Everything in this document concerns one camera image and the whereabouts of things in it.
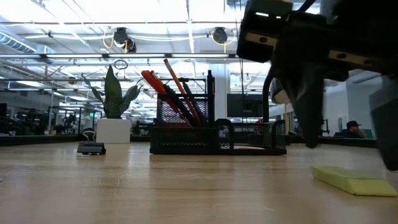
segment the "snake plant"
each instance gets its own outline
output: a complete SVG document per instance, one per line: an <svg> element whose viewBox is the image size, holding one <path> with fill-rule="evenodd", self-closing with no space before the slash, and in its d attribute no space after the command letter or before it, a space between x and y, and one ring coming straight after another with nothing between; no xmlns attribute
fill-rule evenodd
<svg viewBox="0 0 398 224"><path fill-rule="evenodd" d="M121 119L123 112L129 108L130 102L135 100L140 93L141 87L134 85L122 96L122 88L119 80L114 76L112 66L109 66L105 77L105 100L102 99L98 90L93 88L83 75L81 76L93 91L94 96L104 105L104 112L108 119Z"/></svg>

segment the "person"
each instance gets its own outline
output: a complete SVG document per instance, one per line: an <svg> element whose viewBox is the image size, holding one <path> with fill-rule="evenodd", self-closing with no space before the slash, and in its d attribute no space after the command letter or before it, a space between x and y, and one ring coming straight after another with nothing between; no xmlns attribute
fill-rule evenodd
<svg viewBox="0 0 398 224"><path fill-rule="evenodd" d="M348 121L347 129L344 129L341 134L344 138L365 138L365 135L359 130L360 124L356 121Z"/></svg>

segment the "potted plant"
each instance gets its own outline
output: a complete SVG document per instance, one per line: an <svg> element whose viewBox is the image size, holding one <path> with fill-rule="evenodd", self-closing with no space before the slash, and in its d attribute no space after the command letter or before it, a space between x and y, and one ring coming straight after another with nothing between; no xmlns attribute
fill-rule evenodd
<svg viewBox="0 0 398 224"><path fill-rule="evenodd" d="M106 115L106 119L100 119L97 123L96 142L129 143L131 123L129 120L121 119L121 115L129 108L130 102L138 97L141 87L136 84L122 96L119 80L115 77L112 66L109 66L105 77L105 100L103 100L98 90L93 88L83 75L82 77L95 97L102 102Z"/></svg>

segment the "wooden table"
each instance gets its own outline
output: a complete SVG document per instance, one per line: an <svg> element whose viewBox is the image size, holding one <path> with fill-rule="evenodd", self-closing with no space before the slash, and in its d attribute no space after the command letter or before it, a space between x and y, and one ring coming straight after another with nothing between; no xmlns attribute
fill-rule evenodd
<svg viewBox="0 0 398 224"><path fill-rule="evenodd" d="M286 156L161 156L149 144L77 157L78 143L0 148L0 223L397 223L398 198L355 197L309 166L385 177L375 149L288 147Z"/></svg>

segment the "black mesh desk organizer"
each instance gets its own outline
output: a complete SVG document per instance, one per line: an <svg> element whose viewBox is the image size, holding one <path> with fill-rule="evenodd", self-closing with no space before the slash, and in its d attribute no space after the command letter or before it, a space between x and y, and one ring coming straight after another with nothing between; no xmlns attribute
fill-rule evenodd
<svg viewBox="0 0 398 224"><path fill-rule="evenodd" d="M158 95L157 126L151 128L150 153L190 155L283 155L285 149L285 121L274 123L231 123L227 119L214 119L214 78L209 71L206 94ZM176 97L185 112L178 113L167 103ZM194 100L200 125L193 118L185 97Z"/></svg>

